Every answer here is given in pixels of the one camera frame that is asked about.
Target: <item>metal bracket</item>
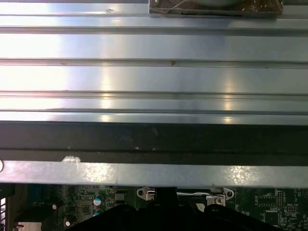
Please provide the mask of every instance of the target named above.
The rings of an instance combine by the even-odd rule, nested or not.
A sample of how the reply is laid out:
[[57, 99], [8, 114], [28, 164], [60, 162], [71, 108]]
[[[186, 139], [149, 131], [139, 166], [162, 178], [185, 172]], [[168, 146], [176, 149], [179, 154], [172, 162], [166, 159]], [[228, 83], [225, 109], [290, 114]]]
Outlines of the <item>metal bracket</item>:
[[[212, 188], [212, 189], [203, 189], [208, 190], [208, 192], [181, 192], [177, 191], [178, 196], [204, 196], [207, 205], [217, 204], [226, 206], [226, 201], [234, 197], [234, 192], [227, 188]], [[137, 190], [137, 196], [146, 201], [154, 200], [155, 189], [143, 187]]]

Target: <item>motherboard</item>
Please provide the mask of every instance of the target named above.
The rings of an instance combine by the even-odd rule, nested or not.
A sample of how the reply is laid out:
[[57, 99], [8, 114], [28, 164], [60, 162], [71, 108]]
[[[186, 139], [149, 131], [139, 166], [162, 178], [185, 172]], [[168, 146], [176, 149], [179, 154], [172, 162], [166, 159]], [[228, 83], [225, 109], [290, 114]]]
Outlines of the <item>motherboard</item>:
[[[286, 231], [308, 230], [308, 190], [232, 188], [226, 207]], [[29, 185], [28, 205], [55, 203], [53, 225], [46, 231], [65, 231], [76, 223], [120, 204], [141, 208], [146, 201], [138, 188], [99, 185]]]

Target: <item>cardboard box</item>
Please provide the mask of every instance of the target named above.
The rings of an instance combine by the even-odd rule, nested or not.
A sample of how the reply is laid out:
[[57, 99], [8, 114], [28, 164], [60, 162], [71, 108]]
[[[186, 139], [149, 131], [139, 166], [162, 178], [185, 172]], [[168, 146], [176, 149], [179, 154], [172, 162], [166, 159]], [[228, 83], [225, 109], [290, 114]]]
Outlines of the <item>cardboard box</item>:
[[271, 18], [281, 15], [283, 10], [283, 0], [245, 0], [227, 7], [204, 6], [193, 1], [150, 0], [150, 13]]

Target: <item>green circuit board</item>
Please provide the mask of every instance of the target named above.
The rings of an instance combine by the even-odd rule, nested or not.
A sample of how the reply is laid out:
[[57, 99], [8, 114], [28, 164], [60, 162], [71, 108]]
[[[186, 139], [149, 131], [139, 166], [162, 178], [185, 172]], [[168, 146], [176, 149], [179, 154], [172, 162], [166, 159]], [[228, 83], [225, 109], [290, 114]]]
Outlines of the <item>green circuit board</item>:
[[[64, 231], [67, 214], [74, 214], [77, 223], [93, 217], [120, 203], [140, 208], [145, 203], [137, 196], [138, 188], [93, 185], [52, 185], [45, 188], [44, 200], [63, 200], [53, 231]], [[252, 216], [286, 231], [308, 230], [308, 190], [305, 189], [249, 189], [233, 188], [235, 195], [227, 207]], [[100, 196], [100, 204], [93, 201]]]

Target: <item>plastic bag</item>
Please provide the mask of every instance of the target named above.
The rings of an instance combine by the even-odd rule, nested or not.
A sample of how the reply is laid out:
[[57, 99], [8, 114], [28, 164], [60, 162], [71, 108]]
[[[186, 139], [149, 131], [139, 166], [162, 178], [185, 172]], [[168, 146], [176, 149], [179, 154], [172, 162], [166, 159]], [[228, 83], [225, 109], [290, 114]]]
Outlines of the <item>plastic bag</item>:
[[[282, 14], [282, 0], [150, 0], [151, 13], [185, 15], [225, 15], [250, 17], [276, 17]], [[228, 6], [217, 6], [225, 3]]]

